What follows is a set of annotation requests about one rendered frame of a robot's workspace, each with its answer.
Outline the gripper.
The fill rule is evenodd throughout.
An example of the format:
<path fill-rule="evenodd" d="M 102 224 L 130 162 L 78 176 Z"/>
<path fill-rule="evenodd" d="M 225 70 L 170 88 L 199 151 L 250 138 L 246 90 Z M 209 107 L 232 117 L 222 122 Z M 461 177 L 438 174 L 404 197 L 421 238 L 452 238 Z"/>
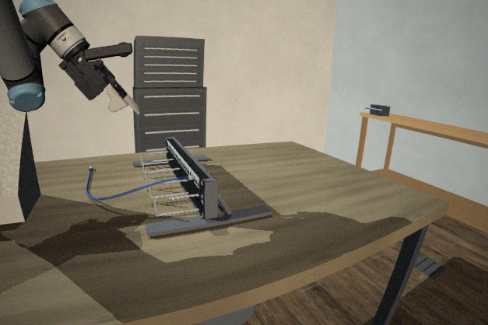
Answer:
<path fill-rule="evenodd" d="M 75 82 L 75 86 L 88 100 L 100 95 L 104 91 L 104 87 L 106 88 L 110 83 L 111 86 L 107 88 L 107 95 L 111 98 L 108 109 L 111 112 L 116 112 L 129 105 L 140 115 L 135 101 L 122 89 L 113 74 L 103 64 L 104 62 L 101 59 L 85 60 L 83 51 L 89 46 L 90 44 L 86 40 L 77 44 L 65 55 L 64 61 L 58 66 L 70 76 Z M 79 58 L 82 60 L 79 61 Z"/>

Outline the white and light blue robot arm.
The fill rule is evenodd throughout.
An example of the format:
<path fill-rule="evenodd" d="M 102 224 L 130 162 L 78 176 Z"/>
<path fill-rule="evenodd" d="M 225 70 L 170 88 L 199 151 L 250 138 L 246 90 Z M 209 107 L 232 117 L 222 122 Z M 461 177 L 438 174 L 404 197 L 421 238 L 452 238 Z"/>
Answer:
<path fill-rule="evenodd" d="M 45 101 L 41 51 L 49 45 L 63 59 L 86 38 L 53 0 L 22 0 L 19 12 L 22 22 L 13 1 L 0 0 L 0 76 L 7 86 L 10 105 L 30 112 Z M 133 50 L 131 43 L 121 42 L 83 52 L 85 60 L 92 61 L 127 57 Z"/>

